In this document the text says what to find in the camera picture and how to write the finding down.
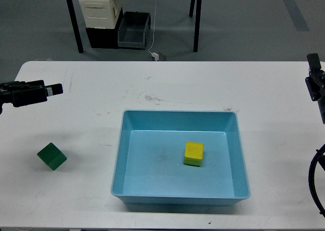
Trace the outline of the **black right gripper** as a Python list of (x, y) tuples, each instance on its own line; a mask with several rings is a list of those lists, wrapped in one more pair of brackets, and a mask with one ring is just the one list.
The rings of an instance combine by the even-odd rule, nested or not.
[(309, 76), (305, 79), (311, 100), (317, 101), (322, 123), (325, 124), (324, 71), (317, 53), (307, 55)]

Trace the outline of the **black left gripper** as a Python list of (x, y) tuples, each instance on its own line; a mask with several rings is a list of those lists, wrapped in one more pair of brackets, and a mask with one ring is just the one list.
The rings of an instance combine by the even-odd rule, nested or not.
[(12, 103), (14, 107), (22, 107), (46, 102), (47, 97), (62, 93), (62, 84), (46, 86), (43, 80), (1, 83), (1, 113), (3, 104)]

